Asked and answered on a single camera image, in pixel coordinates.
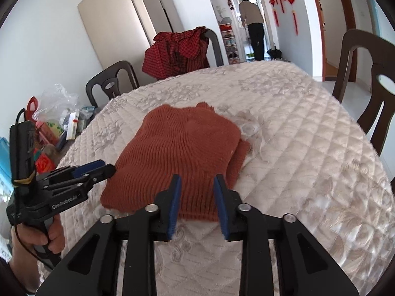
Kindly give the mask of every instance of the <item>finger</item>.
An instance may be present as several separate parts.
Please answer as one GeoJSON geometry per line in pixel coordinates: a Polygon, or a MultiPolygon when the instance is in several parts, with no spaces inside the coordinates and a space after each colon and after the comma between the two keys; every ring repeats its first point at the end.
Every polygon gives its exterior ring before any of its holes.
{"type": "Polygon", "coordinates": [[[59,236],[63,236],[63,227],[60,220],[54,220],[52,225],[48,229],[49,240],[54,240],[59,236]]]}
{"type": "Polygon", "coordinates": [[[48,239],[43,232],[24,224],[18,225],[18,236],[25,244],[42,246],[48,243],[48,239]]]}
{"type": "Polygon", "coordinates": [[[60,253],[65,246],[64,236],[59,236],[51,241],[48,245],[48,249],[52,251],[54,254],[60,253]]]}

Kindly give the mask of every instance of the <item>red plaid shirt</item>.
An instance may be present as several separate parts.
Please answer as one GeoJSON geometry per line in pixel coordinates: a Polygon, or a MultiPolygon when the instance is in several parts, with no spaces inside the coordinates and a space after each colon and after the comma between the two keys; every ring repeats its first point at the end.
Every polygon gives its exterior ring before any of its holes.
{"type": "Polygon", "coordinates": [[[205,27],[181,32],[160,32],[155,43],[145,52],[142,71],[157,79],[165,79],[208,68],[206,53],[209,40],[205,27]]]}

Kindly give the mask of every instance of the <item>quilted tablecloth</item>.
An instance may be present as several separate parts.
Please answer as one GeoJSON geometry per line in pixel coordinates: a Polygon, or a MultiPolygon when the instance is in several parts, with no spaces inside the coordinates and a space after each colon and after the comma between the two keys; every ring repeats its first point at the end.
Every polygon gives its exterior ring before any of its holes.
{"type": "MultiPolygon", "coordinates": [[[[147,112],[201,101],[235,122],[252,145],[234,188],[243,201],[276,217],[295,214],[366,295],[394,256],[391,187],[359,125],[293,64],[203,69],[123,94],[97,115],[60,165],[115,164],[147,112]]],[[[88,201],[61,215],[63,254],[100,216],[124,216],[100,205],[104,187],[95,185],[88,201]]],[[[241,243],[226,242],[218,223],[180,219],[174,239],[155,244],[158,295],[238,295],[240,260],[241,243]]],[[[274,259],[273,268],[278,295],[274,259]]]]}

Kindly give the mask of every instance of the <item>beige sweater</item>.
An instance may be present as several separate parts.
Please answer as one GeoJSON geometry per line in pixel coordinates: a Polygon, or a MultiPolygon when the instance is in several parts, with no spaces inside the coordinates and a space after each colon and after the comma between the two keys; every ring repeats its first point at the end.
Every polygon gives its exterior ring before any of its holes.
{"type": "Polygon", "coordinates": [[[261,11],[256,4],[253,4],[250,1],[243,1],[238,7],[241,13],[241,20],[243,22],[246,20],[246,25],[250,25],[252,23],[263,23],[261,11]]]}

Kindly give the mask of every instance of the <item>metal screw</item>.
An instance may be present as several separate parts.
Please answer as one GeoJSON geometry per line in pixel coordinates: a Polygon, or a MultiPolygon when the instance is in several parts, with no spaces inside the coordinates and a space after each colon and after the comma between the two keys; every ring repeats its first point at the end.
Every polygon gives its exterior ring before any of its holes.
{"type": "Polygon", "coordinates": [[[295,222],[295,221],[296,221],[296,217],[295,217],[294,215],[292,215],[291,213],[287,213],[287,214],[284,216],[284,220],[285,220],[286,222],[295,222]]]}
{"type": "Polygon", "coordinates": [[[159,209],[159,207],[157,205],[155,205],[154,203],[152,203],[151,205],[147,205],[145,207],[145,210],[152,213],[154,211],[157,211],[159,209]]]}
{"type": "Polygon", "coordinates": [[[114,217],[111,215],[104,215],[100,217],[100,222],[103,224],[109,224],[111,221],[113,221],[114,217]]]}
{"type": "Polygon", "coordinates": [[[244,204],[241,203],[238,206],[238,209],[241,210],[241,211],[250,211],[251,210],[251,206],[248,203],[244,203],[244,204]]]}

